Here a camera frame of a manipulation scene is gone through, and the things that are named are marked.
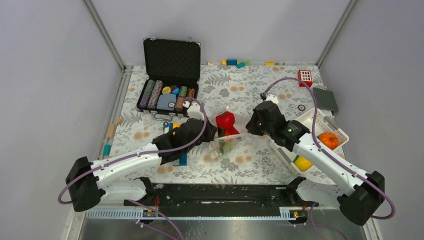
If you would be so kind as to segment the clear dotted zip top bag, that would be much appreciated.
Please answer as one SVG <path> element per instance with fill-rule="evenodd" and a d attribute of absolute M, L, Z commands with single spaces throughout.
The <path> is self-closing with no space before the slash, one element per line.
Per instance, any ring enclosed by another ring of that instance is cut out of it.
<path fill-rule="evenodd" d="M 216 116 L 224 113 L 224 112 L 231 112 L 229 109 L 225 109 L 223 111 L 217 112 L 213 117 L 210 119 L 210 123 L 217 128 L 217 131 L 214 135 L 213 141 L 209 142 L 207 145 L 207 153 L 206 156 L 209 157 L 213 162 L 217 162 L 222 160 L 223 158 L 228 158 L 230 154 L 234 153 L 236 149 L 241 145 L 242 141 L 247 137 L 248 131 L 246 129 L 246 125 L 248 121 L 250 120 L 248 117 L 233 113 L 235 116 L 235 124 L 234 127 L 239 131 L 239 134 L 237 135 L 230 135 L 230 136 L 224 136 L 220 137 L 220 128 L 217 126 L 215 118 Z M 232 151 L 225 155 L 219 154 L 219 142 L 220 141 L 231 141 L 232 142 Z"/>

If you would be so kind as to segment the orange toy pumpkin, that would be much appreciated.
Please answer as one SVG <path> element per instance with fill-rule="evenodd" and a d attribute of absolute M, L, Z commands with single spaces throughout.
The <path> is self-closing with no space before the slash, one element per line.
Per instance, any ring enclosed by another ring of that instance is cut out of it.
<path fill-rule="evenodd" d="M 323 132 L 318 139 L 331 150 L 335 150 L 339 146 L 339 139 L 334 133 Z"/>

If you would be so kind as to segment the red toy chili pepper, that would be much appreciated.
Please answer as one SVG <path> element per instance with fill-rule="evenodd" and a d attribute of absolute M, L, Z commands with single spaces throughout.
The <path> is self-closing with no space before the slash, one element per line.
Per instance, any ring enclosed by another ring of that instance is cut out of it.
<path fill-rule="evenodd" d="M 239 134 L 240 134 L 239 131 L 234 126 L 228 128 L 228 129 L 222 129 L 221 128 L 220 132 L 219 132 L 220 137 L 227 137 L 227 136 L 239 135 Z"/>

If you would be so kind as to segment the green toy cucumber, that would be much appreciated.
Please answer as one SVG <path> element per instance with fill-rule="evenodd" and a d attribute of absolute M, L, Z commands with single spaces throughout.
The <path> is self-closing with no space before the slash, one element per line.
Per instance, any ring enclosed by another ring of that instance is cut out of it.
<path fill-rule="evenodd" d="M 230 153 L 233 149 L 233 144 L 230 140 L 220 141 L 219 142 L 219 154 L 220 155 L 226 155 Z"/>

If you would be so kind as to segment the red toy tomato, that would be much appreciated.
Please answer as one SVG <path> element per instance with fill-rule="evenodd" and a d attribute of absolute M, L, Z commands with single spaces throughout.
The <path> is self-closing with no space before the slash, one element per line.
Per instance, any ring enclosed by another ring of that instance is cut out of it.
<path fill-rule="evenodd" d="M 229 111 L 225 111 L 215 117 L 217 127 L 222 130 L 232 129 L 234 127 L 235 121 L 234 114 Z"/>

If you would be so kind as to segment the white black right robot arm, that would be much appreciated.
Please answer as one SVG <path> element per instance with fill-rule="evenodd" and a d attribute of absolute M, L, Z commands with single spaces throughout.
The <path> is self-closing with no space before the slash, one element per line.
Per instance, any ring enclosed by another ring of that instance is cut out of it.
<path fill-rule="evenodd" d="M 296 177 L 287 186 L 287 201 L 299 206 L 304 201 L 339 209 L 353 224 L 363 226 L 384 202 L 385 178 L 349 163 L 318 141 L 314 131 L 297 120 L 286 120 L 278 105 L 266 100 L 253 109 L 246 124 L 248 133 L 268 135 L 275 144 L 306 158 L 326 174 L 331 184 Z"/>

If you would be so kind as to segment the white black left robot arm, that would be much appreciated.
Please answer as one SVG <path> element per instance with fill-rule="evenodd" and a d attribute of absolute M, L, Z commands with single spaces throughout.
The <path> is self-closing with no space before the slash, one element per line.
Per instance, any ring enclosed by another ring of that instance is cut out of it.
<path fill-rule="evenodd" d="M 179 127 L 158 135 L 152 142 L 126 154 L 89 161 L 78 158 L 65 178 L 66 187 L 59 193 L 60 204 L 71 204 L 75 212 L 84 212 L 100 203 L 134 200 L 148 206 L 155 200 L 149 181 L 140 177 L 122 180 L 142 169 L 158 167 L 180 159 L 202 143 L 214 140 L 217 127 L 211 124 L 203 105 L 197 100 L 188 107 L 189 119 Z M 62 199 L 69 193 L 68 202 Z"/>

